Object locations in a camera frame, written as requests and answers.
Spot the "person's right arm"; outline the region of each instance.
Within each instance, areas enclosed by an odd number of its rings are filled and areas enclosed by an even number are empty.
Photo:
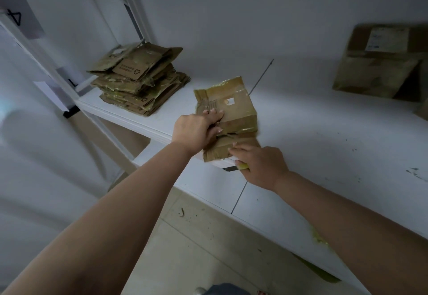
[[[252,184],[304,216],[373,294],[428,294],[428,240],[288,170],[273,147],[235,145]]]

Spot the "beige floor tile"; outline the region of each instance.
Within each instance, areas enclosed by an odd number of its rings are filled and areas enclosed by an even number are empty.
[[[185,193],[164,220],[272,295],[362,294],[346,283],[323,281],[287,250]]]
[[[196,287],[230,282],[255,294],[255,287],[163,220],[158,220],[124,295],[189,295]]]
[[[165,201],[165,204],[163,205],[162,211],[160,212],[160,218],[164,218],[168,211],[171,209],[171,207],[174,205],[174,203],[177,201],[179,196],[182,194],[182,191],[177,189],[176,187],[173,187],[171,191],[169,192],[168,198]]]

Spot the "person's left arm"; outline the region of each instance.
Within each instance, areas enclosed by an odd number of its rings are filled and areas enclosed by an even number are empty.
[[[172,142],[66,228],[3,294],[120,294],[175,181],[221,131],[211,125],[222,116],[181,116]]]

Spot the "forearm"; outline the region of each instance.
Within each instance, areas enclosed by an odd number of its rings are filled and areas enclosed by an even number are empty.
[[[190,157],[180,144],[166,146],[62,232],[5,294],[119,294]]]
[[[326,239],[372,294],[428,293],[428,242],[296,173],[276,189]]]

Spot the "white shelf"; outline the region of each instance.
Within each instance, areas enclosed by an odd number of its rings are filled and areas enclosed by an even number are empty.
[[[165,147],[157,141],[150,144],[138,155],[134,163],[141,166]],[[226,172],[208,163],[192,158],[175,183],[175,186],[190,195],[231,213],[245,186],[245,179],[239,171]]]
[[[251,94],[260,144],[279,147],[291,170],[427,238],[428,123],[412,113],[413,103],[331,90],[337,65],[274,60]],[[233,215],[364,289],[333,251],[316,244],[303,217],[275,194],[247,184]]]
[[[242,76],[245,87],[250,91],[257,83],[270,60],[265,58],[221,58],[221,57],[189,57],[180,55],[174,61],[177,70],[188,74],[190,81],[184,88],[177,91],[150,117],[131,113],[122,108],[102,101],[101,91],[94,88],[76,102],[79,108],[101,118],[114,122],[155,141],[168,144],[171,141],[174,123],[182,114],[195,112],[196,98],[194,89],[207,88],[221,81]],[[211,164],[221,168],[234,166],[229,159],[213,161]]]

